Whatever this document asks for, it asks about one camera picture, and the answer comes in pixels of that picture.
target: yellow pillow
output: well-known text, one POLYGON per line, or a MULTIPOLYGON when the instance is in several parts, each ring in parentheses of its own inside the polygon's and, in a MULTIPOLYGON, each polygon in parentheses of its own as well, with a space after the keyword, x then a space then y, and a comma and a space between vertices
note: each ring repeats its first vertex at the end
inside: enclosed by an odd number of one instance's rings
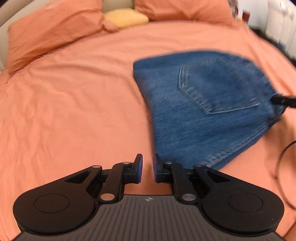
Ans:
POLYGON ((127 28, 149 22, 146 15, 131 8, 122 8, 107 12, 105 13, 105 18, 114 23, 118 28, 127 28))

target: logo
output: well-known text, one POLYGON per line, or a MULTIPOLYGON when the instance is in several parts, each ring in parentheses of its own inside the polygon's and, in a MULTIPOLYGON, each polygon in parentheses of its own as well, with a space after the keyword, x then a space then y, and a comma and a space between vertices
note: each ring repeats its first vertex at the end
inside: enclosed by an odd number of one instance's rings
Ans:
POLYGON ((145 200, 146 200, 147 202, 151 202, 151 201, 153 201, 153 198, 151 198, 151 197, 147 197, 147 198, 145 198, 145 200))

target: black cable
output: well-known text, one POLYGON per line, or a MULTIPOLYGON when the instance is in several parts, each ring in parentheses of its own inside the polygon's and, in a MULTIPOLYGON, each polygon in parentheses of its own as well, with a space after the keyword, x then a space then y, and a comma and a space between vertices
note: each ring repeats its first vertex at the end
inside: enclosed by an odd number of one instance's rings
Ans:
POLYGON ((279 166, 280 166, 280 163, 282 161, 282 157, 284 155, 284 153, 286 152, 286 150, 291 147, 292 145, 296 144, 296 141, 293 141, 291 142, 289 145, 287 145, 285 147, 285 149, 281 152, 280 156, 279 156, 279 159, 278 159, 278 162, 276 164, 276 173, 275 173, 275 176, 274 178, 276 179, 276 182, 277 182, 277 185, 278 185, 278 189, 279 189, 279 192, 283 198, 283 200, 285 201, 285 203, 293 210, 296 210, 296 206, 294 206, 289 200, 288 198, 286 197, 285 195, 285 192, 283 191, 283 188, 281 186, 281 183, 280 183, 280 180, 279 180, 279 166))

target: ribbed black surface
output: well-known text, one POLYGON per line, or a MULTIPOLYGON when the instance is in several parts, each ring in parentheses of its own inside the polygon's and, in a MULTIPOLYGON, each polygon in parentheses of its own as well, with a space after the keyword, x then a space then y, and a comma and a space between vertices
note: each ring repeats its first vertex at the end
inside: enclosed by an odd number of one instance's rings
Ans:
POLYGON ((67 234, 41 237, 22 233, 15 241, 280 241, 275 233, 237 237, 212 227, 197 207, 183 205, 174 196, 125 195, 116 204, 103 205, 83 227, 67 234))

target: jeans back pocket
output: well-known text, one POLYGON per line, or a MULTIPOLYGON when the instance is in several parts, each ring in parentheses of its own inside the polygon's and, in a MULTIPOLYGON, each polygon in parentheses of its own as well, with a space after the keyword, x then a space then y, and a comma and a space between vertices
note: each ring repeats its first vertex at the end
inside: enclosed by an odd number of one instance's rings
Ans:
POLYGON ((258 106, 260 102, 248 80, 250 75, 239 66, 223 57, 182 65, 178 88, 206 114, 258 106))

